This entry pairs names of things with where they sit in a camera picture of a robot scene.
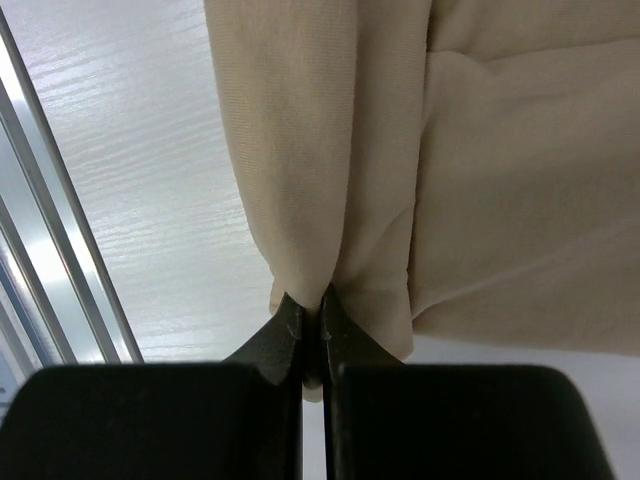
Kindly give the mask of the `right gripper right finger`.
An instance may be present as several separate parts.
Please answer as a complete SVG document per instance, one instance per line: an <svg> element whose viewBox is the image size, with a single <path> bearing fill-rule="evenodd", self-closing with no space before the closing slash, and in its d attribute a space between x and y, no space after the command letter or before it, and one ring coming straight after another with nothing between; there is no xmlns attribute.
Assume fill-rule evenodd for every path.
<svg viewBox="0 0 640 480"><path fill-rule="evenodd" d="M346 313L320 309L332 479L610 479L579 391L540 365L405 364Z"/></svg>

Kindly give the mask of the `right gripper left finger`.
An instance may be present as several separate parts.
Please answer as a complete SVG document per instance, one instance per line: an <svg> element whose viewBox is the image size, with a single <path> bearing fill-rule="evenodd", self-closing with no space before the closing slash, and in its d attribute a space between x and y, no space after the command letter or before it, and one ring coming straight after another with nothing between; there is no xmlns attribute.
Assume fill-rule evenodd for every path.
<svg viewBox="0 0 640 480"><path fill-rule="evenodd" d="M297 479L303 309L227 359L34 374L1 427L5 479Z"/></svg>

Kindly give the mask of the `beige t shirt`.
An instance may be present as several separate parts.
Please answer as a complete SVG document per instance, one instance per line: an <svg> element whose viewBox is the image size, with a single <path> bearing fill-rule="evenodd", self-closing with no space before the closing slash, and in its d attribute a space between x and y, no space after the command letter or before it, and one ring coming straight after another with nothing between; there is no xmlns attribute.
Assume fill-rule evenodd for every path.
<svg viewBox="0 0 640 480"><path fill-rule="evenodd" d="M635 1L208 1L254 241L413 336L639 352Z"/></svg>

